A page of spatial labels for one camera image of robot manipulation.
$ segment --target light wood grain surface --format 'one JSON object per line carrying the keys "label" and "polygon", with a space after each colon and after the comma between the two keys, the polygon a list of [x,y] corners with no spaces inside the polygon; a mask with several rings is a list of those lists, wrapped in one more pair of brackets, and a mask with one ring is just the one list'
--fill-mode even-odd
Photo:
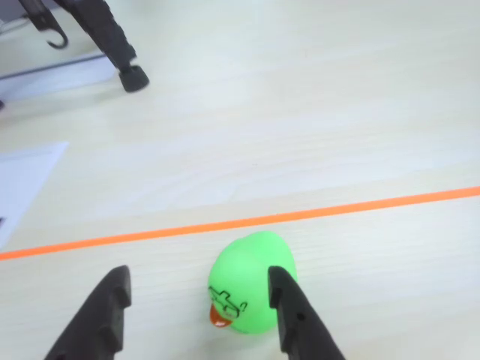
{"label": "light wood grain surface", "polygon": [[[151,85],[0,112],[0,151],[70,142],[3,251],[480,185],[478,2],[110,5]],[[268,228],[348,359],[458,360],[480,354],[479,215],[472,198]],[[2,357],[41,359],[127,263],[119,359],[282,359],[275,333],[208,324],[209,267],[255,230],[0,262]]]}

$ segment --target black hook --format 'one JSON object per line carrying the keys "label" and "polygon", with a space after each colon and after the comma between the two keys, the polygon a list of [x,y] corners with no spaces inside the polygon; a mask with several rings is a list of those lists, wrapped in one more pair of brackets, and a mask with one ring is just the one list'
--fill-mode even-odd
{"label": "black hook", "polygon": [[63,42],[60,44],[56,44],[56,43],[53,43],[52,41],[47,41],[46,43],[49,44],[53,49],[57,49],[57,50],[64,49],[65,47],[67,47],[68,37],[65,34],[65,32],[62,30],[62,28],[59,26],[58,29],[52,29],[52,30],[55,32],[58,32],[61,35]]}
{"label": "black hook", "polygon": [[53,30],[61,35],[63,42],[60,44],[47,41],[53,49],[64,49],[68,45],[68,37],[63,31],[52,12],[44,5],[41,0],[19,0],[25,8],[26,16],[38,31]]}

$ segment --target black tripod leg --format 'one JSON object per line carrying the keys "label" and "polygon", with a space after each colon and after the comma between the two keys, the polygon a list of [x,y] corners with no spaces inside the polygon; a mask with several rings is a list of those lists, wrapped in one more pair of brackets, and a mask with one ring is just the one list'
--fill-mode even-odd
{"label": "black tripod leg", "polygon": [[55,0],[82,26],[112,64],[119,70],[126,92],[136,92],[149,84],[149,78],[131,61],[137,57],[122,28],[113,19],[104,0]]}

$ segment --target rubber foot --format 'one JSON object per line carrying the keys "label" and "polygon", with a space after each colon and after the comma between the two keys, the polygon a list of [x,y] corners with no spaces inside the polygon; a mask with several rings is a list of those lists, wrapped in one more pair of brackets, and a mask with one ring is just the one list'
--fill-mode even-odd
{"label": "rubber foot", "polygon": [[119,76],[126,92],[138,92],[150,83],[149,78],[138,65],[130,66],[128,69],[121,71]]}

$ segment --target duck head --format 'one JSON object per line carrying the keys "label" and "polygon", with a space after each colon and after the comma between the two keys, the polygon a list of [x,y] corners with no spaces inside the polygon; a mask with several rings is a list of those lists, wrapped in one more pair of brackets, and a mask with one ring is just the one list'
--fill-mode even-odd
{"label": "duck head", "polygon": [[230,246],[217,258],[208,278],[211,323],[243,333],[264,332],[276,324],[269,307],[269,265],[235,242]]}

